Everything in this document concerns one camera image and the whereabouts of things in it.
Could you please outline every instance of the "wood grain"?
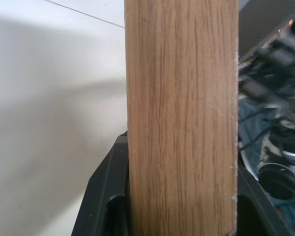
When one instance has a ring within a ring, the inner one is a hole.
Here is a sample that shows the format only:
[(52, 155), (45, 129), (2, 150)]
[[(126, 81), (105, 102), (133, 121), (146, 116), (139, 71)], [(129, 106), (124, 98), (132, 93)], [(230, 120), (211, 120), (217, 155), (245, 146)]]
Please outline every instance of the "wood grain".
[(236, 228), (237, 0), (125, 0), (136, 236)]

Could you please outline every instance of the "blue fabric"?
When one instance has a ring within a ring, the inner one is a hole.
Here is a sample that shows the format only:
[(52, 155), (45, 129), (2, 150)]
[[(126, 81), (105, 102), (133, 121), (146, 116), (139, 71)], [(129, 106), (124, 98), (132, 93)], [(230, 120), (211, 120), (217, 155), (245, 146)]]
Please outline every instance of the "blue fabric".
[[(239, 120), (257, 110), (256, 103), (249, 99), (241, 99), (239, 101)], [(268, 114), (266, 113), (260, 113), (239, 125), (239, 134), (244, 145), (253, 140), (265, 128), (269, 127), (270, 123), (266, 119), (267, 116)], [(257, 172), (257, 166), (260, 163), (261, 148), (262, 138), (245, 150), (246, 157), (255, 172)], [(295, 236), (295, 202), (273, 199), (273, 205), (281, 212), (282, 220), (289, 229), (290, 234)]]

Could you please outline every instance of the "white wall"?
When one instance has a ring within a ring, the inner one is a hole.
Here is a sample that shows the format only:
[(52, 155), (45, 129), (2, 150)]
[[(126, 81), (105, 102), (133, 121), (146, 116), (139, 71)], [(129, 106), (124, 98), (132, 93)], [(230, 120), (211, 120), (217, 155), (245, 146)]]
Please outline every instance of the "white wall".
[(0, 0), (0, 236), (70, 235), (89, 177), (125, 130), (124, 29), (44, 0)]

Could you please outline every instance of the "wooden board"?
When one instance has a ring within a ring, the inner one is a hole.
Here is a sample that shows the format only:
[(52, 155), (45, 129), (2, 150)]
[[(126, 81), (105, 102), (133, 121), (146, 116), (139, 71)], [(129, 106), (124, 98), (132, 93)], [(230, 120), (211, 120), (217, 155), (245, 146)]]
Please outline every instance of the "wooden board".
[(125, 0), (136, 236), (236, 228), (237, 0)]

